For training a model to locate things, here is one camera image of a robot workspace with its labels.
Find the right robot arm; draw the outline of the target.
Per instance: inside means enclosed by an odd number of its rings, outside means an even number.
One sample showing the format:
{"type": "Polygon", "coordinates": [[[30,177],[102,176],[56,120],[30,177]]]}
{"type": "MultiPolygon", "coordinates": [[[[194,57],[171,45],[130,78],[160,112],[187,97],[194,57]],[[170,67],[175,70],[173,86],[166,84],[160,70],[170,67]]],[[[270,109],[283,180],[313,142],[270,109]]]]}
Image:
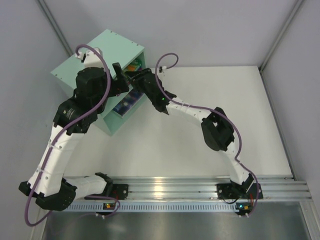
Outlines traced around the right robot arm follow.
{"type": "Polygon", "coordinates": [[[230,182],[216,186],[220,200],[263,198],[260,184],[237,159],[240,144],[235,142],[234,127],[222,108],[207,110],[191,107],[175,94],[164,90],[162,82],[149,68],[127,71],[125,74],[132,87],[144,93],[158,112],[182,117],[201,128],[205,144],[221,155],[229,171],[230,182]]]}

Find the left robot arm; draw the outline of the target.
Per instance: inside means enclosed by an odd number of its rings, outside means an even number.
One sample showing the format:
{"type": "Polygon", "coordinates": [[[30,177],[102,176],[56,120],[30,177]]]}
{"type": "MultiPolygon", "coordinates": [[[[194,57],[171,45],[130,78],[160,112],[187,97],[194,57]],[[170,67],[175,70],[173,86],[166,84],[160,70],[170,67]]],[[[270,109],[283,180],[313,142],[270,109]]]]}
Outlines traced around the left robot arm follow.
{"type": "Polygon", "coordinates": [[[79,141],[88,132],[90,125],[105,109],[102,103],[97,110],[69,127],[58,140],[56,135],[69,123],[76,120],[100,102],[107,89],[107,76],[102,67],[86,67],[77,73],[76,89],[71,98],[61,103],[53,119],[51,136],[35,173],[18,189],[26,196],[35,198],[35,203],[44,210],[63,211],[74,200],[116,197],[113,180],[97,172],[91,176],[68,179],[64,177],[66,166],[79,141]]]}

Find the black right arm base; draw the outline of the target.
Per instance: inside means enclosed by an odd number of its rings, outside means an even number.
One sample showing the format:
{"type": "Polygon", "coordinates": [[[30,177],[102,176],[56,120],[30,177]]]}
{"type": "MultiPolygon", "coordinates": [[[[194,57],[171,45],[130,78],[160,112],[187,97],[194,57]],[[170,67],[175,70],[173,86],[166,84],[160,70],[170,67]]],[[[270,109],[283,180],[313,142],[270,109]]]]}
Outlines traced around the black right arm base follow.
{"type": "Polygon", "coordinates": [[[262,188],[260,184],[255,182],[249,186],[241,186],[233,183],[219,183],[216,185],[219,200],[249,200],[263,199],[262,188]]]}

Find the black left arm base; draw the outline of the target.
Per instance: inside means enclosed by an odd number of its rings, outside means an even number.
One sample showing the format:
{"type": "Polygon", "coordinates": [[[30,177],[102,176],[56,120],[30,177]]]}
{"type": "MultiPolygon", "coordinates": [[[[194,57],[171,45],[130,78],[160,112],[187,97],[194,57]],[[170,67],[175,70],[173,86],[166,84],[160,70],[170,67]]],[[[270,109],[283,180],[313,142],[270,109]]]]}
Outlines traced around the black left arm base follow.
{"type": "Polygon", "coordinates": [[[104,190],[100,194],[92,194],[85,196],[86,200],[97,200],[102,199],[102,197],[110,197],[117,200],[125,200],[129,194],[129,185],[128,184],[113,184],[112,187],[109,187],[107,190],[104,190]]]}

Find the green Storey Treehouse book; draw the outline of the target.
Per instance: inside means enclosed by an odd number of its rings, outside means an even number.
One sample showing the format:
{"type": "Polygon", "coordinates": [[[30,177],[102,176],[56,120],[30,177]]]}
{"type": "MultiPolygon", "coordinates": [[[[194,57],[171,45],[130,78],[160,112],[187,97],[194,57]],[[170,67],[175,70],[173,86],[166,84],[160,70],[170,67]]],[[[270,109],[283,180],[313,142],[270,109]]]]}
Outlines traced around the green Storey Treehouse book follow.
{"type": "Polygon", "coordinates": [[[136,71],[141,71],[142,68],[143,68],[143,62],[140,59],[136,58],[125,68],[125,71],[136,72],[136,71]]]}

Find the dark Robinson Crusoe book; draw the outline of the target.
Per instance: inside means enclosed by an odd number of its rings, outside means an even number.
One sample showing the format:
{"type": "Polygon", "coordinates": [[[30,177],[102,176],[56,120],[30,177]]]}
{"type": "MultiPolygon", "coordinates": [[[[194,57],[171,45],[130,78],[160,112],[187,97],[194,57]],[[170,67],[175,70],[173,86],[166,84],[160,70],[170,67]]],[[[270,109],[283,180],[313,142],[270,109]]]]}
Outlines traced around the dark Robinson Crusoe book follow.
{"type": "Polygon", "coordinates": [[[113,109],[112,111],[123,118],[143,97],[143,93],[131,90],[113,109]]]}

